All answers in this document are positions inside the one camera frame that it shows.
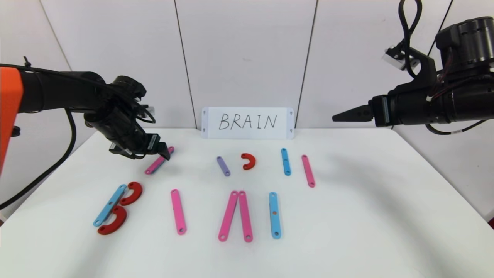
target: white wall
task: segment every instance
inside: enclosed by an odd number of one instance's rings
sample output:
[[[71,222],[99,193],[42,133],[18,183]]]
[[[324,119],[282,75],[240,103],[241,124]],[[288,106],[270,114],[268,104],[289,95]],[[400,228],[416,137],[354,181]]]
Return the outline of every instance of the white wall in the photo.
[[[194,109],[298,108],[315,0],[177,0]]]
[[[466,19],[493,16],[494,1],[454,0],[443,28]],[[439,50],[434,46],[431,57],[442,68]],[[453,131],[473,122],[435,125]],[[424,126],[396,126],[395,130],[424,156],[463,197],[486,219],[494,218],[494,184],[492,138],[494,121],[487,121],[465,133],[438,136]]]
[[[27,56],[34,67],[70,70],[39,1],[0,0],[0,61],[24,63]],[[82,115],[74,114],[77,126],[76,148],[94,130],[84,125]],[[21,136],[10,140],[0,178],[0,203],[7,201],[55,163],[67,149],[71,132],[62,109],[37,114],[18,114],[15,125]],[[5,220],[27,195],[1,211]]]
[[[173,0],[41,2],[72,70],[141,82],[157,121],[143,127],[195,127]]]

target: plastic strip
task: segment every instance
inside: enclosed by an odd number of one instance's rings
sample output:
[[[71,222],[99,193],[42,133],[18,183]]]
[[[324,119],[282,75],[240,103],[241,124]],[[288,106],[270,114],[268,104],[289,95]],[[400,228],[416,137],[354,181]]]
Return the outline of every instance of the plastic strip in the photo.
[[[228,167],[226,166],[226,163],[223,160],[223,158],[221,156],[218,156],[216,158],[216,160],[218,161],[218,164],[221,167],[221,170],[223,171],[223,173],[225,174],[225,176],[229,177],[230,176],[230,170],[228,170]]]
[[[173,214],[175,215],[177,233],[180,235],[185,234],[187,231],[187,226],[185,225],[185,217],[182,210],[182,202],[180,201],[180,193],[177,189],[171,191],[171,203],[173,206]]]
[[[168,152],[170,154],[173,153],[173,151],[175,151],[175,148],[174,147],[169,147],[168,148]],[[151,164],[145,171],[144,173],[146,175],[151,175],[151,174],[154,174],[154,172],[156,172],[156,170],[166,161],[166,159],[162,156],[159,156],[155,162],[153,162],[153,164]]]
[[[276,192],[269,193],[269,214],[271,218],[271,235],[273,238],[281,237],[280,210],[278,208],[278,195]]]
[[[288,152],[287,149],[281,149],[281,158],[283,159],[283,169],[285,171],[285,175],[291,175],[290,162],[288,161]]]
[[[250,226],[250,215],[248,213],[247,195],[245,191],[239,191],[240,216],[242,217],[242,229],[244,230],[244,240],[251,242],[254,239],[252,227]]]
[[[228,199],[228,204],[226,205],[225,216],[223,217],[223,222],[221,223],[221,228],[219,229],[219,241],[226,241],[228,239],[233,214],[235,213],[235,207],[237,206],[238,195],[239,193],[236,191],[232,191],[232,193],[230,193],[230,199]]]
[[[304,164],[305,176],[307,177],[309,187],[315,187],[316,181],[314,180],[314,175],[312,174],[312,169],[310,168],[309,158],[307,155],[302,155],[302,163]]]
[[[113,193],[113,196],[110,198],[110,200],[106,203],[105,207],[103,207],[103,210],[99,213],[98,217],[96,217],[96,220],[93,222],[93,226],[99,227],[103,222],[106,221],[108,216],[110,215],[110,212],[112,212],[113,207],[118,204],[120,198],[123,196],[125,189],[127,188],[127,185],[121,185]]]

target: red curved piece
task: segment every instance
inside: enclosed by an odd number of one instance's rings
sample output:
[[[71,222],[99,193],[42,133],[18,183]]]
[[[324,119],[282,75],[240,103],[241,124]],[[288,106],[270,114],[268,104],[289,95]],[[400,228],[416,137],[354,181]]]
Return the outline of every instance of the red curved piece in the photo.
[[[127,206],[137,201],[142,194],[142,185],[140,183],[131,182],[127,185],[128,189],[132,189],[132,195],[129,197],[125,197],[120,199],[120,205]]]
[[[127,211],[124,209],[124,207],[115,206],[112,209],[112,212],[117,215],[117,218],[115,218],[115,220],[110,224],[99,227],[98,229],[99,234],[102,235],[111,234],[114,231],[118,230],[120,226],[124,224],[125,219],[127,218]]]
[[[249,163],[244,164],[244,170],[252,169],[255,165],[255,157],[250,153],[243,153],[241,156],[243,159],[248,159]]]

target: white sign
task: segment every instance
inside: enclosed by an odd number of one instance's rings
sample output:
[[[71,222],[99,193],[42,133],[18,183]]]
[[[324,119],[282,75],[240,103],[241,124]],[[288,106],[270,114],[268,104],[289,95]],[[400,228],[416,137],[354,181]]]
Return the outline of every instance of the white sign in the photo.
[[[209,139],[292,139],[295,113],[282,107],[205,107],[201,134]]]

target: white table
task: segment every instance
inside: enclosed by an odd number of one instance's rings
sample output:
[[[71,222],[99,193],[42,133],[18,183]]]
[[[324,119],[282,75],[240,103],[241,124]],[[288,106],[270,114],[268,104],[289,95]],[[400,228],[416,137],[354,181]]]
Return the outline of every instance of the white table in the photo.
[[[403,139],[387,129],[297,130],[294,140],[207,140],[190,129],[155,129],[175,146],[130,160],[96,133],[1,228],[0,276],[88,277],[492,277],[494,231]],[[280,149],[292,175],[284,175]],[[242,169],[248,152],[256,166]],[[308,155],[316,187],[301,163]],[[231,176],[216,163],[221,155]],[[92,222],[120,184],[144,193],[111,235]],[[178,235],[170,191],[181,192]],[[232,190],[247,192],[254,240],[237,208],[217,239]],[[270,232],[268,193],[279,196],[283,237]]]

